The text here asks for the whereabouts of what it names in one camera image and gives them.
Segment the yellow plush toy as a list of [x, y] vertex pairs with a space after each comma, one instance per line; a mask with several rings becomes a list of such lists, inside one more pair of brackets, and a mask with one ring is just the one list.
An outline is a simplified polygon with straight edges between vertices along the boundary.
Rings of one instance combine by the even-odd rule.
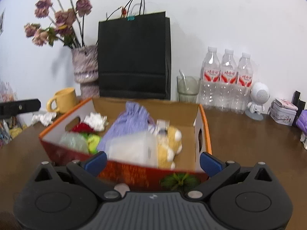
[[174, 158], [182, 151], [182, 133], [174, 126], [160, 129], [157, 134], [158, 168], [173, 170]]

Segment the dried pink roses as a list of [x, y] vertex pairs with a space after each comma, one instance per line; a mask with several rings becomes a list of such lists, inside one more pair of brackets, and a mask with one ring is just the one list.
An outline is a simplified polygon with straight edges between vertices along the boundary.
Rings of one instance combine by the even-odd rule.
[[38, 0], [34, 15], [37, 19], [48, 18], [50, 25], [44, 28], [39, 23], [27, 23], [24, 33], [40, 47], [52, 47], [55, 41], [70, 49], [84, 47], [84, 18], [92, 9], [90, 0]]

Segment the black paper bag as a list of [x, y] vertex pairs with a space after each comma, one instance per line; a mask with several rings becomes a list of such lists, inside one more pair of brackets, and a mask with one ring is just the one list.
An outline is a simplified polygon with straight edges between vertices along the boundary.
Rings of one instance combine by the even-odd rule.
[[165, 12], [146, 14], [146, 2], [120, 8], [98, 24], [98, 85], [102, 97], [171, 98], [171, 28]]

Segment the translucent plastic box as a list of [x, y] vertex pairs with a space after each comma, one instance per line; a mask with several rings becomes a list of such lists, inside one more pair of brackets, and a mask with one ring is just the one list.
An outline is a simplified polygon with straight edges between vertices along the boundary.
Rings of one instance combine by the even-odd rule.
[[148, 131], [108, 140], [105, 153], [112, 161], [144, 167], [158, 167], [157, 138]]

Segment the crumpled white tissue on table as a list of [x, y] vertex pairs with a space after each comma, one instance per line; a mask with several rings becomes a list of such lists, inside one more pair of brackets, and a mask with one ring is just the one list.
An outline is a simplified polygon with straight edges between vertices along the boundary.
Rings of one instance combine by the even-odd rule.
[[34, 114], [32, 116], [32, 124], [40, 122], [43, 126], [47, 127], [54, 122], [57, 113], [55, 112], [46, 112], [45, 114]]

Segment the yellow ceramic mug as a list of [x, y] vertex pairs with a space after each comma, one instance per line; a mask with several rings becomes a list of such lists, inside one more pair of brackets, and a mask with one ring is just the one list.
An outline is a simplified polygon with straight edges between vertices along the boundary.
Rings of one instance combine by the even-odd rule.
[[65, 114], [78, 104], [77, 95], [73, 87], [68, 87], [59, 90], [47, 102], [46, 110], [48, 112], [55, 112]]

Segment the green glass tumbler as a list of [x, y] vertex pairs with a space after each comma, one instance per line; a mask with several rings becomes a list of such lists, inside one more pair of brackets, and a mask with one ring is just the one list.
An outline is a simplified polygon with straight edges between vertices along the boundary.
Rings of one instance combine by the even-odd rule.
[[177, 93], [180, 102], [196, 103], [200, 89], [200, 79], [194, 76], [177, 76]]

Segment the right water bottle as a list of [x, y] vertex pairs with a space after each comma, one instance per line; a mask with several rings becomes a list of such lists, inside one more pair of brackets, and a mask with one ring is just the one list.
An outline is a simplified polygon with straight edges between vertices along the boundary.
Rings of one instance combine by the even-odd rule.
[[250, 54], [242, 53], [237, 74], [233, 109], [236, 113], [243, 113], [249, 101], [249, 92], [253, 79], [253, 67], [250, 61]]

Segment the orange cardboard box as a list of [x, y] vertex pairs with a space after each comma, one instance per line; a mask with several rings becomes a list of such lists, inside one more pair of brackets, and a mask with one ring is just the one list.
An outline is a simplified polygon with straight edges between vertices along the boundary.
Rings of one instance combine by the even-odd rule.
[[[132, 111], [141, 109], [148, 120], [144, 130], [107, 137], [116, 129], [117, 119], [130, 119]], [[106, 141], [105, 146], [96, 144], [90, 134], [86, 144], [75, 143], [77, 135], [72, 131], [84, 127], [85, 119], [96, 114], [107, 117], [106, 129], [96, 133]], [[104, 170], [98, 170], [102, 165], [99, 160], [89, 166], [90, 171], [100, 179], [124, 183], [132, 190], [185, 193], [208, 179], [200, 167], [200, 155], [212, 151], [210, 134], [204, 109], [195, 103], [86, 99], [47, 127], [39, 139], [50, 160], [60, 166], [105, 152]]]

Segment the red fabric flower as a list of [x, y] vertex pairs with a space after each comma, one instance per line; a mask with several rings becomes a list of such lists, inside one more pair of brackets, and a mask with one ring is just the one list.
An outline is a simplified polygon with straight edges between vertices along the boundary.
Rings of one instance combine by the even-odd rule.
[[80, 123], [76, 124], [71, 129], [71, 132], [75, 132], [75, 133], [92, 133], [92, 132], [94, 132], [94, 130], [88, 124], [86, 124], [84, 122], [80, 122]]

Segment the colourful snack packets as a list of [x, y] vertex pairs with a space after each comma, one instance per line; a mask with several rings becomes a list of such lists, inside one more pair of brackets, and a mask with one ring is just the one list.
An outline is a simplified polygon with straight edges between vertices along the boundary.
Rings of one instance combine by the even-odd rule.
[[[17, 100], [17, 95], [8, 82], [1, 81], [1, 103], [13, 102]], [[1, 115], [1, 139], [0, 146], [7, 145], [12, 139], [18, 136], [27, 128], [24, 120], [20, 116], [9, 114]]]

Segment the left water bottle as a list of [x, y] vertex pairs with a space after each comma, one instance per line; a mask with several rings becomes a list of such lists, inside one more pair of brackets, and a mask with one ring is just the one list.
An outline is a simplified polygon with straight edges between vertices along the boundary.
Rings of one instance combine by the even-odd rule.
[[198, 102], [204, 108], [214, 107], [216, 84], [220, 79], [220, 61], [217, 48], [208, 47], [208, 52], [202, 62]]

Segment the purple drawstring pouch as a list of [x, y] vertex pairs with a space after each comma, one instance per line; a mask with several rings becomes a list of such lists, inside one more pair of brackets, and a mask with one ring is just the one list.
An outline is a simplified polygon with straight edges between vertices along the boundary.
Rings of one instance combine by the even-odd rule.
[[147, 131], [148, 125], [155, 125], [155, 123], [147, 109], [139, 103], [128, 101], [125, 104], [125, 111], [118, 116], [101, 138], [96, 150], [105, 151], [107, 141], [113, 138]]

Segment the crumpled white tissue in box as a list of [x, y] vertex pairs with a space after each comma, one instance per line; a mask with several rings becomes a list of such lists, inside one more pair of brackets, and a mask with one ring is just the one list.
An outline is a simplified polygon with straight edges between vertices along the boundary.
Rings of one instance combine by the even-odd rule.
[[100, 113], [90, 113], [86, 115], [83, 122], [96, 132], [104, 131], [109, 124], [107, 122], [107, 116], [102, 116]]

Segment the middle water bottle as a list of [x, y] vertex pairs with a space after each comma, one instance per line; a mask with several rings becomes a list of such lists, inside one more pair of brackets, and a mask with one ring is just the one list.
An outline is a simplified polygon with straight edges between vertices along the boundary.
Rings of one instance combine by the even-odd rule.
[[237, 64], [234, 59], [233, 50], [225, 49], [220, 69], [219, 93], [216, 106], [221, 111], [227, 111], [230, 108], [233, 84], [235, 84], [237, 80]]

